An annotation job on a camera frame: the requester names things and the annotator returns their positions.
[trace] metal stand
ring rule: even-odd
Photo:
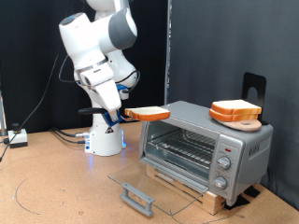
[[[1,123],[1,136],[7,136],[6,126],[4,123],[4,114],[3,114],[3,103],[2,103],[2,92],[0,91],[0,123]]]

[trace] wall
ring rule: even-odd
[[[81,12],[79,0],[5,1],[0,8],[0,81],[7,116],[23,122],[33,111],[46,88],[51,68],[62,40],[58,24],[67,15]],[[162,105],[166,50],[167,1],[134,1],[131,10],[138,38],[125,57],[141,72],[141,79],[125,107]],[[84,11],[93,21],[95,12],[85,3]],[[24,126],[28,133],[88,127],[92,116],[78,110],[91,106],[86,92],[76,84],[60,82],[58,73],[66,53],[61,45],[59,58],[43,104]],[[68,60],[63,79],[73,79],[73,64]]]
[[[274,127],[263,184],[299,208],[299,2],[173,0],[168,103],[239,99],[243,75],[267,79],[263,119]]]

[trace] control knob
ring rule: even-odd
[[[222,176],[218,176],[214,180],[213,185],[216,186],[217,188],[225,189],[227,186],[227,182],[226,182],[226,179],[224,179]]]
[[[227,157],[221,157],[217,160],[217,164],[223,169],[227,170],[231,167],[231,161]]]

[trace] wooden plate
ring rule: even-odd
[[[247,120],[232,121],[232,122],[225,122],[217,119],[215,120],[227,127],[237,129],[243,132],[254,132],[262,128],[262,123],[257,119],[247,119]]]

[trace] toaster oven handle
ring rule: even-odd
[[[134,188],[132,185],[128,183],[122,183],[123,186],[123,193],[121,194],[121,198],[130,204],[134,209],[138,210],[139,212],[143,213],[144,215],[148,217],[152,217],[153,211],[151,210],[151,205],[155,201],[153,198],[151,198],[149,195],[145,194],[144,192]],[[129,196],[129,191],[131,191],[134,195],[141,198],[146,202],[146,206],[142,206],[140,203],[137,203]]]

